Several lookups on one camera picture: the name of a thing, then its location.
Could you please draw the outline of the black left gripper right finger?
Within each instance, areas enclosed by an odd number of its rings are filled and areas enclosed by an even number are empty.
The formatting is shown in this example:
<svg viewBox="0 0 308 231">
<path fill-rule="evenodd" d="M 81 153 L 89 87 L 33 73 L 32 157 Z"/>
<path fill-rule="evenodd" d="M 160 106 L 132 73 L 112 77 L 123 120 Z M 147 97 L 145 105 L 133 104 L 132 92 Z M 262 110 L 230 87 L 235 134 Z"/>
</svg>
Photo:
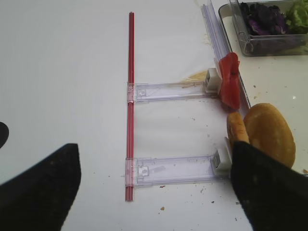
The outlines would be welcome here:
<svg viewBox="0 0 308 231">
<path fill-rule="evenodd" d="M 233 145 L 231 184 L 253 230 L 308 229 L 308 178 L 244 141 Z"/>
</svg>

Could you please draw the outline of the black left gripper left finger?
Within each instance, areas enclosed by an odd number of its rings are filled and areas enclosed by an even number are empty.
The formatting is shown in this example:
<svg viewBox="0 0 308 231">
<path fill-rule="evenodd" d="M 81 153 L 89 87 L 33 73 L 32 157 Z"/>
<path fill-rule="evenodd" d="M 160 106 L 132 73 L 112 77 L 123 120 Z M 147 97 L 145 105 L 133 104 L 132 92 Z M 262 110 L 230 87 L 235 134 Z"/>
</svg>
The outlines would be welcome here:
<svg viewBox="0 0 308 231">
<path fill-rule="evenodd" d="M 61 230 L 80 182 L 78 145 L 68 143 L 0 186 L 0 229 Z"/>
</svg>

